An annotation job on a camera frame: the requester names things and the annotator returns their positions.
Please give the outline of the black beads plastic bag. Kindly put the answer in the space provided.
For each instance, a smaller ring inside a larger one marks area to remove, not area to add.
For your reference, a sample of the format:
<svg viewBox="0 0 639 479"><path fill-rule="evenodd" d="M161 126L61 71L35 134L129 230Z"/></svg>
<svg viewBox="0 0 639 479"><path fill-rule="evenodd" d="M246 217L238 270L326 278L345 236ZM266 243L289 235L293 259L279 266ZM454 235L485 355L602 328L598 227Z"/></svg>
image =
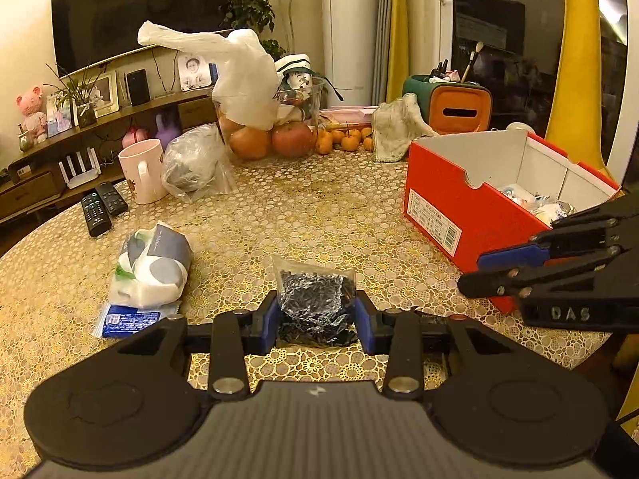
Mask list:
<svg viewBox="0 0 639 479"><path fill-rule="evenodd" d="M354 329L356 273L273 257L283 344L315 348L348 347Z"/></svg>

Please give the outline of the blue tissue pack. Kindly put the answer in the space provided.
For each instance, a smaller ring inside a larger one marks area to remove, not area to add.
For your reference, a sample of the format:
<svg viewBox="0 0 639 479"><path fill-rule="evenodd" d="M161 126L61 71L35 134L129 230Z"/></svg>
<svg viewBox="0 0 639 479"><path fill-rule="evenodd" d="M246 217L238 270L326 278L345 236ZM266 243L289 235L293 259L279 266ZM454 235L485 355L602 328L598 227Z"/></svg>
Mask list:
<svg viewBox="0 0 639 479"><path fill-rule="evenodd" d="M131 306L104 304L99 311L92 335L96 338L125 338L140 332L159 320L178 314L181 301L140 309Z"/></svg>

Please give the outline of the black remote right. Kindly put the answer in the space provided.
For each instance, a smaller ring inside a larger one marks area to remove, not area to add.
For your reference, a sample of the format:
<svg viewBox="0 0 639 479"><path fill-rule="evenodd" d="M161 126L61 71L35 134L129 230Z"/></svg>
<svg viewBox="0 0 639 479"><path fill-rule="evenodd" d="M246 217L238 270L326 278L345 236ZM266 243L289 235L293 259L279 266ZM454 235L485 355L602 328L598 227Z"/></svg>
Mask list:
<svg viewBox="0 0 639 479"><path fill-rule="evenodd" d="M128 203L123 200L122 195L117 192L111 182L103 182L97 185L95 191L99 195L99 199L104 203L108 215L112 218L128 211Z"/></svg>

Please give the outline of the red apple left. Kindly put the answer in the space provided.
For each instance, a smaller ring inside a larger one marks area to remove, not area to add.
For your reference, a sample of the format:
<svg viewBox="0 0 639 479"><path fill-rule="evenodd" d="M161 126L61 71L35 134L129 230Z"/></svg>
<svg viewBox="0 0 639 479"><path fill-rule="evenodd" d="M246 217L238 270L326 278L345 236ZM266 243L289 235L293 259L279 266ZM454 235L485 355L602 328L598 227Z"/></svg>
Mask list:
<svg viewBox="0 0 639 479"><path fill-rule="evenodd" d="M231 150L242 160L260 160L271 152L271 133L243 127L231 134Z"/></svg>

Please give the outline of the red apple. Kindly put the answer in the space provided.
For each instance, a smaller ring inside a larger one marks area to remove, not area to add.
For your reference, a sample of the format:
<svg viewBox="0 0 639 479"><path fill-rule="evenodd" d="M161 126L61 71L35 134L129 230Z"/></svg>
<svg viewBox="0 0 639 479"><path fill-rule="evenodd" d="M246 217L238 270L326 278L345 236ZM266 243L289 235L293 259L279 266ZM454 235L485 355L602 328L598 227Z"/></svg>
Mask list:
<svg viewBox="0 0 639 479"><path fill-rule="evenodd" d="M242 160L260 160L271 152L271 133L243 127L231 134L231 150Z"/></svg>
<svg viewBox="0 0 639 479"><path fill-rule="evenodd" d="M304 122L287 122L272 131L273 149L283 157L304 157L313 149L314 144L314 132Z"/></svg>

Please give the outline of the red apple right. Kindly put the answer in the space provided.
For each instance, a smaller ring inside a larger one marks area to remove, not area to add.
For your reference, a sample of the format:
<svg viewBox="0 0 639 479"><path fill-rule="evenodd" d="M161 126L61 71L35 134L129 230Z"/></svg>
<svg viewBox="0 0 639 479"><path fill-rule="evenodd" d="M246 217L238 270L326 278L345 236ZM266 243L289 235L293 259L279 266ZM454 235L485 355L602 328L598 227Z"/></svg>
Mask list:
<svg viewBox="0 0 639 479"><path fill-rule="evenodd" d="M287 122L272 131L273 149L283 157L304 157L313 149L314 144L314 132L304 122Z"/></svg>

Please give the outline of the purple kettlebell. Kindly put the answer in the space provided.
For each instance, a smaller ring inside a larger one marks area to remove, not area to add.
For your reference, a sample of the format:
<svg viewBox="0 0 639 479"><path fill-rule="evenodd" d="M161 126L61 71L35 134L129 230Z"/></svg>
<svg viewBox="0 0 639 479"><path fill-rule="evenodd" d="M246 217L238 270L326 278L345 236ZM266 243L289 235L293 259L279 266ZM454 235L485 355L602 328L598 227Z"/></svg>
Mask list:
<svg viewBox="0 0 639 479"><path fill-rule="evenodd" d="M157 114L155 120L157 128L155 137L160 141L163 150L166 150L168 145L182 134L182 130L172 117L165 114Z"/></svg>

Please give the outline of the white router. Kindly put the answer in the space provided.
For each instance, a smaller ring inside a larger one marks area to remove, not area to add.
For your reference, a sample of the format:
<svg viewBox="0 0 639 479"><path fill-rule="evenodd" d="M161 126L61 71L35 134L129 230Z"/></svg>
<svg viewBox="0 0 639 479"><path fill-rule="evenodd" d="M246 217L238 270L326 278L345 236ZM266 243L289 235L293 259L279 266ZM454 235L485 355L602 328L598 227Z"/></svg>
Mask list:
<svg viewBox="0 0 639 479"><path fill-rule="evenodd" d="M64 183L68 189L85 185L91 180L96 180L102 173L99 159L93 147L88 147L85 152L75 151L58 161Z"/></svg>

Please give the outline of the pink small case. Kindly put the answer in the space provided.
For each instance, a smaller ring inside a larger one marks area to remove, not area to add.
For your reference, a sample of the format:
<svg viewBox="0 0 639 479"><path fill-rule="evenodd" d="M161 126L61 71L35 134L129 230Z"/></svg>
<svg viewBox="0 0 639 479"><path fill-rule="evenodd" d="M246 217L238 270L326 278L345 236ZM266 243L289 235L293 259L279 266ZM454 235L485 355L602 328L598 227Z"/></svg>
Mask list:
<svg viewBox="0 0 639 479"><path fill-rule="evenodd" d="M138 127L137 125L131 125L121 139L121 146L122 148L127 148L135 143L147 140L148 138L149 131L145 128Z"/></svg>

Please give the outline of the yellow curtain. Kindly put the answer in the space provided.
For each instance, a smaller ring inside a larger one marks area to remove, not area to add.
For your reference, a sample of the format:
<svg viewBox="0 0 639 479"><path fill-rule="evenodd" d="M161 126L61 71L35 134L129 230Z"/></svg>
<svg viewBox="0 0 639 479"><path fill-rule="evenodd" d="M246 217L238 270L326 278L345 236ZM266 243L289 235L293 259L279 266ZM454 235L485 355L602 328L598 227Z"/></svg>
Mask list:
<svg viewBox="0 0 639 479"><path fill-rule="evenodd" d="M409 29L407 0L378 0L374 53L374 104L402 95L408 77Z"/></svg>

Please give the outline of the wooden tv console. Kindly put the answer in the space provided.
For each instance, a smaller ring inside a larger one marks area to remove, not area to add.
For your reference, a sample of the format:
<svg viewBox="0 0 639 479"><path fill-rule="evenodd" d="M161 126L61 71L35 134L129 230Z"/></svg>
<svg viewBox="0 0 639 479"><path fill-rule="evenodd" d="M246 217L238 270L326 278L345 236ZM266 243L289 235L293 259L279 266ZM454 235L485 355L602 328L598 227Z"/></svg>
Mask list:
<svg viewBox="0 0 639 479"><path fill-rule="evenodd" d="M129 128L138 125L155 137L170 125L184 132L215 122L211 93L210 88L198 89L123 107L29 149L8 166L10 180L1 186L1 221L62 208L96 185L119 182L123 173L118 154Z"/></svg>

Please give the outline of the framed photo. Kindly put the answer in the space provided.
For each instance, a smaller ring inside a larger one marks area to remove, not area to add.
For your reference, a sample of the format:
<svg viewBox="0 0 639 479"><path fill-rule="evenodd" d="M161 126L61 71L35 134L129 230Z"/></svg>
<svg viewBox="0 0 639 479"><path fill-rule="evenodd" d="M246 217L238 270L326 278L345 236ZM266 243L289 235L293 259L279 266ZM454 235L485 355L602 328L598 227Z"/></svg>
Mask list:
<svg viewBox="0 0 639 479"><path fill-rule="evenodd" d="M116 70L105 71L96 78L91 90L90 102L96 118L114 114L119 110Z"/></svg>

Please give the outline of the small potted plant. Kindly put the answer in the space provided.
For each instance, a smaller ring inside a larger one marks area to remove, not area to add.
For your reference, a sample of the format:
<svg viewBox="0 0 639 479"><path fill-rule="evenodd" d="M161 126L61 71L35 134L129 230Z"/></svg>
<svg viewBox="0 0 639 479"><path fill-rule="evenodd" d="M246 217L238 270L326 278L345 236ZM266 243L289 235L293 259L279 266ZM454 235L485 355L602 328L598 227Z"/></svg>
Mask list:
<svg viewBox="0 0 639 479"><path fill-rule="evenodd" d="M74 77L64 71L60 76L48 66L53 75L58 78L58 83L46 83L51 90L47 96L47 126L49 135L67 131L72 121L79 128L85 128L96 123L96 115L93 106L94 90L99 79L105 73L102 68L96 75L90 76L88 70L84 70L79 76Z"/></svg>

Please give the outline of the pink pig plush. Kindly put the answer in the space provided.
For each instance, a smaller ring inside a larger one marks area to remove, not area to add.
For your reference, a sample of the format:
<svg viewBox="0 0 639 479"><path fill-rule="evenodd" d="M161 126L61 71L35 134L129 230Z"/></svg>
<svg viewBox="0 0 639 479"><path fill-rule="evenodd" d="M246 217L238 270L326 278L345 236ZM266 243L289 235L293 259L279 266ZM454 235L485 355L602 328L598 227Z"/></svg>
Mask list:
<svg viewBox="0 0 639 479"><path fill-rule="evenodd" d="M20 124L21 135L37 145L47 140L47 115L42 110L43 88L36 85L15 99L18 110L24 116Z"/></svg>

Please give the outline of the portrait photo frame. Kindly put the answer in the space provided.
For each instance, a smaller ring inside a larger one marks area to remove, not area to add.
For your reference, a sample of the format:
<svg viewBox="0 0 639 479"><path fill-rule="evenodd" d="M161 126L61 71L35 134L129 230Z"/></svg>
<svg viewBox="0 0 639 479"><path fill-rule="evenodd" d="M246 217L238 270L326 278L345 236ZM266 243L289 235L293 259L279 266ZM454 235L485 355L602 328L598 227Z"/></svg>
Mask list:
<svg viewBox="0 0 639 479"><path fill-rule="evenodd" d="M178 72L182 91L207 88L212 84L210 66L201 56L180 54Z"/></svg>

